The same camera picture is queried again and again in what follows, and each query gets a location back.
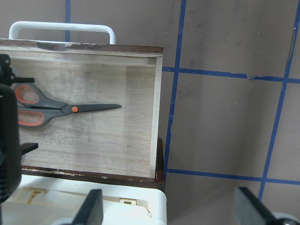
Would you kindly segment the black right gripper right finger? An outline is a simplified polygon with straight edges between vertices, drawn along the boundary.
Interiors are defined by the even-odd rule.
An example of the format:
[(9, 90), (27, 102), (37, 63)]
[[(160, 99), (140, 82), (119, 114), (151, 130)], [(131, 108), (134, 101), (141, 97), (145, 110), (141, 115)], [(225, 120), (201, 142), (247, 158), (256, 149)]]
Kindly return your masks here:
[(286, 213), (272, 213), (247, 188), (235, 189), (235, 216), (239, 225), (298, 225), (300, 221)]

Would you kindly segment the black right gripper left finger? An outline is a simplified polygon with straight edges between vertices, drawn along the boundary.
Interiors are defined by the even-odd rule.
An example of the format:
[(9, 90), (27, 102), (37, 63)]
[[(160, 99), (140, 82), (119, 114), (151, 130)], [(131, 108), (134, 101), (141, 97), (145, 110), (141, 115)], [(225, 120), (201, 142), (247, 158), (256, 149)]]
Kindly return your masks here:
[(52, 225), (101, 225), (103, 220), (102, 190), (92, 189), (74, 217), (58, 219)]

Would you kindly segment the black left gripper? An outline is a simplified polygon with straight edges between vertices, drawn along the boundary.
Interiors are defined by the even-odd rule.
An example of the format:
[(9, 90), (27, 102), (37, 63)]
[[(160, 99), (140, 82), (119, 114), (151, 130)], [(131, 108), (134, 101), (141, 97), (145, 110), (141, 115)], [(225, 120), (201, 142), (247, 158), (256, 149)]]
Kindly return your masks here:
[(19, 145), (17, 100), (12, 83), (34, 83), (35, 78), (11, 77), (10, 57), (0, 55), (0, 202), (5, 202), (21, 181), (21, 155), (38, 148), (38, 143)]

